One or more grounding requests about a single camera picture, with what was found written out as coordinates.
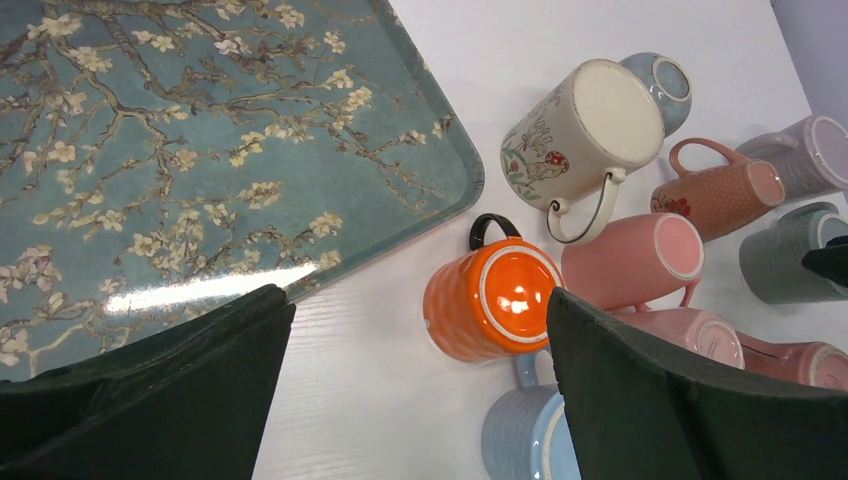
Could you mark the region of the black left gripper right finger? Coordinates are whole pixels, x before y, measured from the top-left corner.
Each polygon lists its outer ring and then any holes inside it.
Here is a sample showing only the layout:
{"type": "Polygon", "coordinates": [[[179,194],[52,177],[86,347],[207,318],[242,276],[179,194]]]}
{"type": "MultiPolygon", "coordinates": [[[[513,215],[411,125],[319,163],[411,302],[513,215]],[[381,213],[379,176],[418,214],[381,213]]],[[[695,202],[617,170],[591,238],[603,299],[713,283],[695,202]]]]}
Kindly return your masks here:
{"type": "Polygon", "coordinates": [[[585,479],[843,479],[847,396],[749,373],[555,288],[553,368],[585,479]]]}

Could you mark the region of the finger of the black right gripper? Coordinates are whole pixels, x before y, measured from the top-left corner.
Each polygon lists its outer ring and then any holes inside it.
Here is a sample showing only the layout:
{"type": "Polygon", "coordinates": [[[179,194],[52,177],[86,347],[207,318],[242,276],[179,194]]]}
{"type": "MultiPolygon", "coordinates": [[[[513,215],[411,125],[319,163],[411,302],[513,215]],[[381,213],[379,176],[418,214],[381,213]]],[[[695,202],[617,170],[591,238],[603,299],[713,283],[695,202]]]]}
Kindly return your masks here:
{"type": "Polygon", "coordinates": [[[847,286],[847,237],[831,239],[819,249],[810,250],[801,260],[802,266],[840,286],[847,286]]]}

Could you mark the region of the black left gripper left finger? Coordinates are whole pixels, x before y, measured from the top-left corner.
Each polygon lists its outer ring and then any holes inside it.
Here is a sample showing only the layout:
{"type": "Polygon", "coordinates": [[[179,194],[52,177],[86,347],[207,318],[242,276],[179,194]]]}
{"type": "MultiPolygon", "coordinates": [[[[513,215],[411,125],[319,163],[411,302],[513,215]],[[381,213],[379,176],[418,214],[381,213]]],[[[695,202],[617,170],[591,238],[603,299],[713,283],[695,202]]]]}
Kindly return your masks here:
{"type": "Polygon", "coordinates": [[[5,479],[248,479],[296,313],[266,285],[116,350],[1,384],[5,479]]]}

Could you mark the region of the faceted pink mug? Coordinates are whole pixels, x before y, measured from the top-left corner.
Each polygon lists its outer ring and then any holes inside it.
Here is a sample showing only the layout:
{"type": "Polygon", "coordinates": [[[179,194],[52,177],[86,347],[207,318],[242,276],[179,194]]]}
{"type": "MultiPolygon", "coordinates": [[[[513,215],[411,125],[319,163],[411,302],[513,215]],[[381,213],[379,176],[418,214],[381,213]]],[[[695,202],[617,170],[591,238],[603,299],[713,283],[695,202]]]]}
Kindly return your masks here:
{"type": "Polygon", "coordinates": [[[745,369],[736,330],[722,318],[697,309],[614,313],[618,320],[719,363],[745,369]]]}

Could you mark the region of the smooth pink mug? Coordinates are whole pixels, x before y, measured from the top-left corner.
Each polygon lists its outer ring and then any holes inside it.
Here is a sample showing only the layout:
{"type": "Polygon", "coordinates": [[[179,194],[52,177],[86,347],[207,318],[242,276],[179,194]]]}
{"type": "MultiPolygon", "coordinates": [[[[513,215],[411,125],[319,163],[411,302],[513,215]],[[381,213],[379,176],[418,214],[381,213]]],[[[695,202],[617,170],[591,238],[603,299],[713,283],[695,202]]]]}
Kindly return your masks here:
{"type": "Polygon", "coordinates": [[[585,245],[567,246],[561,256],[566,288],[607,311],[647,303],[679,289],[690,305],[705,259],[700,234],[685,217],[650,213],[611,222],[585,245]]]}

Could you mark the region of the cream floral mug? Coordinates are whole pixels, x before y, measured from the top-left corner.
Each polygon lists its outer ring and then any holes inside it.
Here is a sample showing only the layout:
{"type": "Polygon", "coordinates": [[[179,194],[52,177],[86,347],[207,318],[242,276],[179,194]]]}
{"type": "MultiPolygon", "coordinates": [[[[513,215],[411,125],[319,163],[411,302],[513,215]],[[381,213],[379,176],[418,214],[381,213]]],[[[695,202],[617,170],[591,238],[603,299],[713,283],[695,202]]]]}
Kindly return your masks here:
{"type": "Polygon", "coordinates": [[[618,62],[590,59],[508,131],[500,163],[512,190],[546,213],[549,234],[580,245],[604,230],[620,185],[664,139],[648,87],[618,62]]]}

